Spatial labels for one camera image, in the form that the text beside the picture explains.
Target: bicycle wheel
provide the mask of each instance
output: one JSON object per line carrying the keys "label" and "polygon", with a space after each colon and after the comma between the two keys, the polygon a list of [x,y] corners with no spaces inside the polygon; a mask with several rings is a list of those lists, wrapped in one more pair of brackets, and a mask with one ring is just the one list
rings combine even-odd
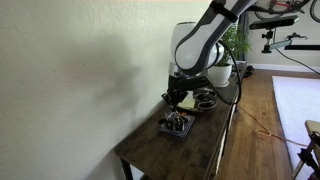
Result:
{"label": "bicycle wheel", "polygon": [[310,6],[310,16],[313,20],[320,23],[320,2],[314,0]]}
{"label": "bicycle wheel", "polygon": [[[259,6],[265,9],[274,11],[285,11],[288,9],[287,1],[277,1],[277,0],[258,0],[255,6]],[[274,19],[282,16],[283,14],[269,14],[265,12],[255,11],[254,14],[261,20],[264,19]]]}

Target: orange cable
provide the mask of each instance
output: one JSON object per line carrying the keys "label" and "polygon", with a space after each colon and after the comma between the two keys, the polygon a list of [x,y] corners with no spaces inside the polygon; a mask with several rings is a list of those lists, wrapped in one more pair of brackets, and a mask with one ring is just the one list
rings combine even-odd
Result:
{"label": "orange cable", "polygon": [[248,111],[246,111],[246,110],[245,110],[244,108],[242,108],[240,105],[238,105],[238,107],[241,108],[241,109],[242,109],[245,113],[247,113],[249,116],[251,116],[254,120],[256,120],[256,121],[259,123],[259,125],[262,126],[263,129],[265,129],[265,130],[255,130],[254,132],[255,132],[256,134],[261,134],[261,135],[267,134],[267,135],[265,135],[265,136],[272,136],[272,137],[275,137],[275,138],[277,138],[277,139],[279,139],[279,140],[281,140],[281,141],[283,141],[283,142],[288,141],[288,142],[290,142],[290,143],[292,143],[292,144],[295,144],[295,145],[298,145],[298,146],[307,147],[307,145],[305,145],[305,144],[301,144],[301,143],[298,143],[298,142],[295,142],[295,141],[292,141],[292,140],[289,140],[289,139],[285,139],[285,138],[282,138],[282,137],[280,137],[280,136],[277,136],[277,135],[273,134],[271,131],[269,131],[268,128],[266,128],[266,127],[261,123],[261,121],[260,121],[259,119],[257,119],[257,118],[254,117],[253,115],[251,115]]}

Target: wooden floor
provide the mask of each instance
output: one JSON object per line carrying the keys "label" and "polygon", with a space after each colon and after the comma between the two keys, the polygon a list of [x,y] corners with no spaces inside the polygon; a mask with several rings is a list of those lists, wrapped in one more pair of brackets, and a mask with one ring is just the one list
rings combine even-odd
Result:
{"label": "wooden floor", "polygon": [[[272,133],[283,137],[272,76],[320,76],[315,73],[255,70],[253,77],[243,81],[239,106],[258,118]],[[291,179],[292,168],[286,144],[276,138],[257,135],[254,133],[256,129],[262,127],[239,108],[233,117],[225,154],[215,179]]]}

